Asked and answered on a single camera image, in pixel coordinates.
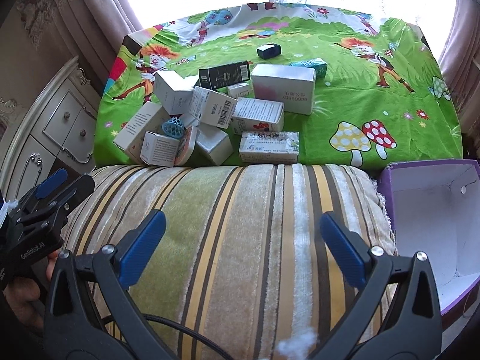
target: drawer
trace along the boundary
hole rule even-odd
[[[78,173],[89,173],[95,167],[92,157],[96,112],[85,103],[73,124],[58,158]]]
[[[66,80],[37,119],[31,134],[57,155],[84,103],[85,98],[70,80]]]
[[[7,199],[21,198],[30,188],[45,180],[55,156],[31,135],[18,157],[7,191]]]

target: open purple box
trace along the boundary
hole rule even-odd
[[[380,175],[398,253],[430,259],[442,316],[480,280],[480,166],[474,160],[391,163]]]

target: barcode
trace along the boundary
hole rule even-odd
[[[218,119],[218,124],[221,124],[221,125],[225,124],[225,119],[229,114],[231,106],[232,106],[232,102],[229,100],[225,100],[225,105],[222,107],[222,112],[220,112],[220,118]]]
[[[240,66],[240,73],[241,73],[241,80],[246,81],[248,80],[248,65],[243,64]]]

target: striped cushion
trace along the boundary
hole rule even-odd
[[[97,252],[152,208],[163,210],[166,234],[131,296],[142,312],[200,332],[236,359],[280,359],[278,342],[309,326],[325,340],[352,303],[355,290],[318,232],[322,212],[336,211],[368,244],[395,251],[374,185],[349,166],[110,166],[93,176],[95,192],[63,230],[66,247]],[[96,286],[94,298],[107,315]],[[390,300],[387,291],[363,339]],[[154,328],[181,359],[216,358],[186,335]]]

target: dresser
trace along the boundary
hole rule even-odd
[[[56,167],[72,174],[95,168],[93,142],[100,96],[90,86],[78,57],[68,61],[26,112],[6,131],[0,189],[6,200],[22,197]]]

